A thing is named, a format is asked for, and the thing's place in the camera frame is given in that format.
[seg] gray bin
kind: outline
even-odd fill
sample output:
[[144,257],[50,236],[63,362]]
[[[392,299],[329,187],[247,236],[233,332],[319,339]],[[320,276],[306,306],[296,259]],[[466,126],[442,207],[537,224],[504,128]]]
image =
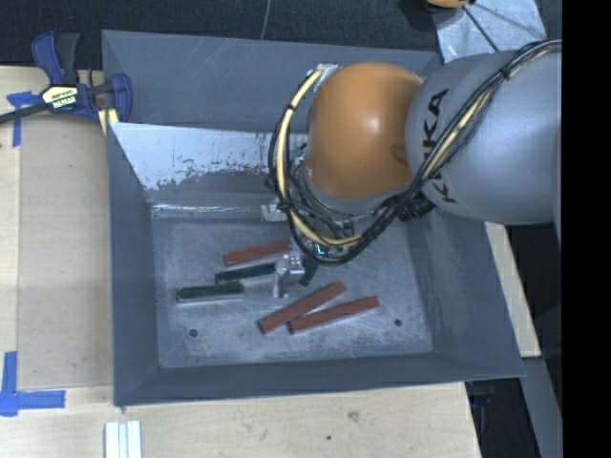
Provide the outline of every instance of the gray bin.
[[[442,212],[395,222],[286,300],[263,278],[235,300],[175,302],[177,288],[213,282],[223,253],[288,237],[285,222],[261,219],[273,199],[264,158],[307,70],[376,60],[426,78],[434,53],[116,31],[103,51],[135,105],[107,140],[116,405],[523,375],[484,225]],[[259,318],[337,280],[348,290],[328,305],[375,295],[380,307],[304,334],[258,331]]]

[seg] clamp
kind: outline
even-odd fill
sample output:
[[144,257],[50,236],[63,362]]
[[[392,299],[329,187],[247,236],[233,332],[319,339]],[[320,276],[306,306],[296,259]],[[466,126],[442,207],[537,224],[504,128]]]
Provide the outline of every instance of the clamp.
[[96,87],[78,82],[74,51],[79,37],[78,33],[47,31],[33,40],[34,61],[49,78],[49,87],[39,94],[41,103],[0,115],[0,124],[49,111],[86,118],[103,128],[104,111],[95,104],[95,97],[110,92],[115,96],[116,118],[121,122],[128,120],[132,111],[132,93],[127,75],[114,74],[109,83]]

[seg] blue tape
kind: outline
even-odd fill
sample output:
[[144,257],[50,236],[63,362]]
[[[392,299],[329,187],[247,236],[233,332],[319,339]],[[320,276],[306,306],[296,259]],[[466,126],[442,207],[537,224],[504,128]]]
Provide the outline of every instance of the blue tape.
[[[42,100],[37,94],[32,92],[18,92],[17,94],[8,94],[7,100],[15,108],[19,110],[22,107],[29,107],[31,105],[38,105],[42,103]],[[21,144],[21,119],[15,120],[12,127],[12,147],[16,148]]]
[[0,391],[0,416],[15,417],[29,408],[65,407],[66,390],[17,392],[17,352],[5,353]]

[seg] red stick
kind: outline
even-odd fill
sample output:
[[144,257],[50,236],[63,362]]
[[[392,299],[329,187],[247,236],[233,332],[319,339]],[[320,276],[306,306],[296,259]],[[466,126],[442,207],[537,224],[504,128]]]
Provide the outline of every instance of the red stick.
[[315,309],[316,307],[320,307],[323,303],[334,299],[345,290],[346,287],[340,281],[327,285],[318,292],[308,295],[300,301],[296,301],[288,307],[285,307],[284,309],[274,312],[273,314],[261,319],[259,321],[259,328],[264,334],[268,333],[272,329],[280,327],[281,325],[286,324],[299,316],[303,316],[305,313]]
[[377,297],[364,297],[358,301],[342,303],[329,309],[319,310],[307,316],[300,317],[288,323],[288,330],[291,334],[305,331],[320,324],[330,323],[339,319],[352,317],[361,312],[371,310],[380,305]]
[[232,266],[246,261],[258,260],[269,255],[276,255],[288,250],[289,239],[280,240],[263,246],[255,246],[252,248],[243,249],[241,251],[233,251],[222,257],[222,263],[225,266]]

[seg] yellow label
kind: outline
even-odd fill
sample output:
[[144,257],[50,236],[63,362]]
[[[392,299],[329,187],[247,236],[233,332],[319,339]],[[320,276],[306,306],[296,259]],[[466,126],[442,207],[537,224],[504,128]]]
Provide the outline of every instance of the yellow label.
[[42,94],[42,99],[45,103],[52,103],[55,100],[65,99],[78,94],[78,89],[75,87],[51,87]]

